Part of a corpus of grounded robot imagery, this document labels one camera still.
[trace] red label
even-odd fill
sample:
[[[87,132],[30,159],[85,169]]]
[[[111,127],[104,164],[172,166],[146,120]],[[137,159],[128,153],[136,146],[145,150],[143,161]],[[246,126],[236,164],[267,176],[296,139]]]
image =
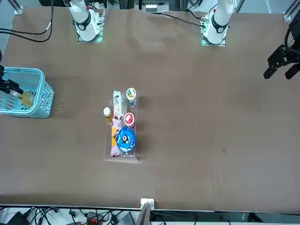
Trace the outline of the red label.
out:
[[[132,115],[131,113],[128,113],[128,114],[126,115],[126,117],[125,117],[125,122],[126,122],[127,124],[132,124],[133,121],[134,121],[133,115]]]

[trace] pink package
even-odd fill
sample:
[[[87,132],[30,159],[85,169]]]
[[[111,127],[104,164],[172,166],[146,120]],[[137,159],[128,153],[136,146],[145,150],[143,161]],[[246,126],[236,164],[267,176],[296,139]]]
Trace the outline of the pink package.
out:
[[[117,135],[119,131],[122,129],[122,122],[121,120],[118,119],[113,119],[112,120],[113,125],[112,125],[112,150],[111,150],[111,156],[119,156],[121,155],[121,151],[119,150],[117,146]]]

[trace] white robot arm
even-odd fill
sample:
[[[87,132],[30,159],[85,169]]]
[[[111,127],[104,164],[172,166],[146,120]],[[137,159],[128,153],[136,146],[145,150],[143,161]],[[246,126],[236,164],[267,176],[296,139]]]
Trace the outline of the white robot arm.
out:
[[[226,36],[228,22],[233,13],[233,0],[218,0],[217,8],[209,14],[209,24],[204,36],[214,45],[222,42]]]
[[[69,7],[78,35],[84,41],[93,40],[100,33],[99,13],[87,9],[84,0],[64,0]]]

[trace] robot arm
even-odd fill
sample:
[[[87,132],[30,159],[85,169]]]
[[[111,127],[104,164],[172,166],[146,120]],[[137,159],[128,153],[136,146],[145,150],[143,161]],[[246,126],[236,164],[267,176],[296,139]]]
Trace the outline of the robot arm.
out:
[[[84,0],[64,0],[75,21],[78,35],[84,41],[93,40],[100,33],[99,13],[87,9]]]
[[[294,44],[288,45],[289,34],[292,34]],[[268,58],[269,68],[263,73],[265,79],[277,71],[278,68],[295,63],[286,73],[285,77],[290,80],[300,71],[300,10],[289,24],[285,35],[284,45],[280,45],[275,52]]]
[[[233,0],[218,0],[215,12],[210,12],[209,24],[204,36],[212,44],[217,45],[223,41],[233,9]]]

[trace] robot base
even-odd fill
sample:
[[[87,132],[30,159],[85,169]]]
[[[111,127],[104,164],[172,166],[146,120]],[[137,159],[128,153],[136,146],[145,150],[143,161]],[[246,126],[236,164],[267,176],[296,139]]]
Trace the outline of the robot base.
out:
[[[97,26],[99,26],[99,34],[95,36],[95,38],[91,41],[84,41],[80,35],[78,35],[78,42],[79,43],[102,43],[103,41],[103,27],[104,27],[104,19],[105,19],[105,9],[103,9],[103,14],[99,15],[98,12],[94,13],[95,19],[97,21]]]
[[[206,32],[207,30],[207,27],[208,27],[208,15],[205,15],[205,21],[202,21],[201,20],[201,25],[204,25],[205,28],[202,28],[201,27],[201,45],[205,46],[205,45],[212,45],[212,46],[226,46],[226,36],[224,37],[223,41],[217,45],[214,45],[212,44],[211,42],[209,42],[205,36],[204,36],[204,33]]]

